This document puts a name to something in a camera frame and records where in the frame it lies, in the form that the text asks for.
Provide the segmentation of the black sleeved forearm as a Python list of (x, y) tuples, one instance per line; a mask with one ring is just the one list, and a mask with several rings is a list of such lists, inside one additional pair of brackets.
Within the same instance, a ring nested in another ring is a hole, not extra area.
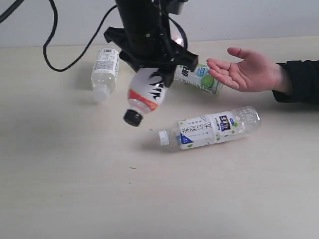
[(318, 60), (294, 60), (279, 64), (287, 73), (292, 84), (292, 93), (287, 95), (272, 91), (279, 103), (319, 104), (319, 62)]

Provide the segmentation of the person's open hand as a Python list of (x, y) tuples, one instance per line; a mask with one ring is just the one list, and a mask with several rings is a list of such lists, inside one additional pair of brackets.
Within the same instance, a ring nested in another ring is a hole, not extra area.
[(225, 86), (246, 93), (277, 91), (290, 95), (293, 92), (287, 72), (265, 55), (238, 47), (229, 47), (227, 53), (241, 61), (206, 60), (208, 73)]

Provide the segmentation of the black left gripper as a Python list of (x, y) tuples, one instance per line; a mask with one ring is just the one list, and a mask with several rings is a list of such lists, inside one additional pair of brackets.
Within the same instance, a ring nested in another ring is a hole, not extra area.
[[(135, 72), (158, 68), (156, 76), (169, 88), (177, 65), (193, 71), (198, 64), (198, 56), (188, 50), (184, 30), (170, 17), (181, 14), (184, 4), (183, 0), (118, 0), (116, 7), (123, 28), (108, 27), (104, 38), (121, 49), (120, 59)], [(171, 22), (180, 31), (183, 45), (171, 38)]]

